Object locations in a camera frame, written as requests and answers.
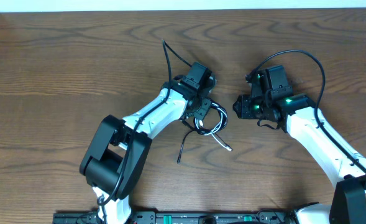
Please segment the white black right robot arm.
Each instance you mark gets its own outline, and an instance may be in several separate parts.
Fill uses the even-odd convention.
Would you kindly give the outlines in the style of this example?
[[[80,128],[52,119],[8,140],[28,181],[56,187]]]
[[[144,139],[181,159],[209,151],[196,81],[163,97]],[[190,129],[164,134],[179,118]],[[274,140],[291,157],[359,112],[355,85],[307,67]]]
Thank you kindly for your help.
[[[326,121],[308,95],[293,93],[284,68],[266,68],[245,79],[251,92],[233,104],[237,117],[275,122],[310,153],[334,188],[330,205],[300,206],[283,222],[366,223],[366,157]]]

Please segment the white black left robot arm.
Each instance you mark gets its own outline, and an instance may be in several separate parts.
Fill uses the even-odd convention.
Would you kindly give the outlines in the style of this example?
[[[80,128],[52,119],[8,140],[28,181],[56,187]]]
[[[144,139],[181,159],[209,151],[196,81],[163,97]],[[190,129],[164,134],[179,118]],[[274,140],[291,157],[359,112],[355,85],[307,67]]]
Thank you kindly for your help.
[[[98,200],[100,223],[125,223],[132,209],[129,194],[143,171],[153,139],[170,123],[203,118],[212,101],[216,78],[182,76],[166,82],[159,95],[138,112],[105,117],[81,161],[79,171]]]

